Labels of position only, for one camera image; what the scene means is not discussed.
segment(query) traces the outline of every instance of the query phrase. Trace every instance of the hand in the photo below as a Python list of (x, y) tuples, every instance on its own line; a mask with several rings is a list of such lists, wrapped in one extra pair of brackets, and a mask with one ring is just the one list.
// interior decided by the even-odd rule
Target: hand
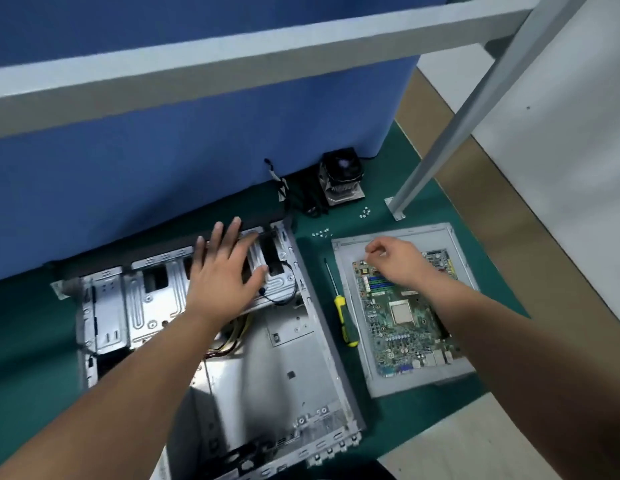
[(202, 237), (196, 240), (194, 249), (186, 314), (210, 321), (218, 330), (241, 314), (263, 285), (266, 276), (267, 266), (259, 266), (250, 280), (243, 284), (243, 262), (258, 234), (252, 233), (236, 242), (240, 226), (241, 219), (234, 217), (221, 241), (223, 224), (217, 222), (207, 252), (204, 252), (205, 241)]
[(441, 273), (411, 242), (381, 236), (366, 246), (366, 262), (376, 267), (391, 282), (423, 291), (423, 283)]

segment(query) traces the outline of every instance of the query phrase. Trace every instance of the desk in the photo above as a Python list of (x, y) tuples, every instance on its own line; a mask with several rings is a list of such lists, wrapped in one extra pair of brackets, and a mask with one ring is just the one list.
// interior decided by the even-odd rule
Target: desk
[[(329, 463), (378, 458), (477, 399), (485, 389), (476, 376), (470, 376), (441, 386), (420, 387), (372, 400), (357, 351), (346, 347), (338, 338), (337, 312), (323, 264), (324, 257), (334, 263), (330, 241), (313, 237), (314, 232), (329, 228), (332, 237), (347, 237), (450, 222), (482, 292), (525, 314), (436, 182), (426, 185), (410, 204), (405, 220), (394, 221), (384, 198), (396, 192), (417, 162), (418, 154), (394, 124), (378, 157), (364, 161), (364, 200), (331, 209), (328, 216), (319, 219), (296, 218), (295, 237), (299, 249), (320, 305), (332, 324), (341, 359), (368, 425), (357, 448)], [(153, 228), (136, 240), (138, 245), (159, 242), (211, 228), (216, 220), (229, 222), (235, 215), (247, 217), (279, 205), (274, 184), (260, 184)], [(360, 219), (364, 207), (371, 213)], [(116, 250), (117, 246), (120, 247), (113, 244), (108, 249)], [(80, 394), (74, 346), (74, 304), (68, 299), (59, 301), (49, 287), (51, 281), (51, 272), (41, 268), (0, 282), (0, 463)]]

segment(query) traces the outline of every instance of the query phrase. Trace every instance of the screwdriver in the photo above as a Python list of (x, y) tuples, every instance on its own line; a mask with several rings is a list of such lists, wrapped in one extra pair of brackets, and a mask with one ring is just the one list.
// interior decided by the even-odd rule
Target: screwdriver
[(348, 347), (356, 347), (359, 345), (359, 331), (357, 330), (357, 326), (352, 321), (352, 317), (350, 317), (350, 312), (348, 311), (348, 305), (346, 304), (346, 299), (343, 295), (339, 294), (339, 290), (337, 290), (337, 283), (334, 282), (334, 276), (332, 276), (332, 272), (330, 271), (330, 266), (328, 266), (328, 260), (323, 258), (323, 262), (325, 263), (325, 267), (328, 268), (328, 274), (330, 274), (330, 281), (332, 281), (332, 286), (334, 287), (334, 304), (337, 306), (337, 311), (339, 312), (339, 321), (341, 322), (341, 335), (343, 335), (343, 340), (346, 341)]

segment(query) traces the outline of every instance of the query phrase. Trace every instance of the motherboard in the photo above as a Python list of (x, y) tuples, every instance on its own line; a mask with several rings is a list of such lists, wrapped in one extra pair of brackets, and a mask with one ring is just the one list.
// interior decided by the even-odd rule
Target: motherboard
[[(439, 272), (457, 279), (446, 250), (428, 251), (423, 257)], [(381, 376), (449, 365), (462, 357), (425, 297), (394, 285), (365, 261), (353, 262), (352, 267)]]

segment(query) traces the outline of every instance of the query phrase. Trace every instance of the blue partition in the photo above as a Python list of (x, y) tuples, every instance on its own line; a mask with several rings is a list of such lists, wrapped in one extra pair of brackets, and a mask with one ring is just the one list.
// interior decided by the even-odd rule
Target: blue partition
[[(0, 66), (446, 0), (0, 0)], [(330, 150), (377, 154), (415, 57), (0, 139), (0, 279), (96, 248)]]

